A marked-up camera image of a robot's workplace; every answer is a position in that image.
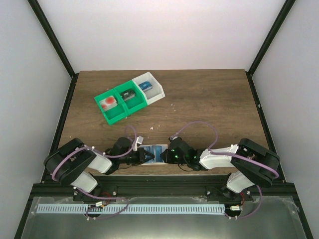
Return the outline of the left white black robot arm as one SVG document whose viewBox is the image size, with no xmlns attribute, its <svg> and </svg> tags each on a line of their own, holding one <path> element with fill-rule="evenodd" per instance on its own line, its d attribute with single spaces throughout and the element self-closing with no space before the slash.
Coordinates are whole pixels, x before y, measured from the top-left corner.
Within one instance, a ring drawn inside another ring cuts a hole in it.
<svg viewBox="0 0 319 239">
<path fill-rule="evenodd" d="M 138 166 L 154 159 L 154 154 L 138 147 L 139 140 L 120 137 L 112 148 L 98 152 L 75 138 L 47 156 L 44 166 L 54 181 L 63 186 L 79 188 L 90 201 L 97 201 L 102 195 L 102 189 L 98 181 L 85 170 L 89 168 L 110 175 L 121 164 Z"/>
</svg>

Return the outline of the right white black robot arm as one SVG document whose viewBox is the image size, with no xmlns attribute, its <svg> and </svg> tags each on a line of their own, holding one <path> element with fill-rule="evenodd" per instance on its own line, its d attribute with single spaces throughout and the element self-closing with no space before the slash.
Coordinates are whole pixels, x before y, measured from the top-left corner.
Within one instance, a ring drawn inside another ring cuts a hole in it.
<svg viewBox="0 0 319 239">
<path fill-rule="evenodd" d="M 166 164 L 186 165 L 194 171 L 236 168 L 221 188 L 223 198 L 228 201 L 254 185 L 271 187 L 274 179 L 279 178 L 280 157 L 248 138 L 226 148 L 194 149 L 180 137 L 175 137 L 160 158 Z"/>
</svg>

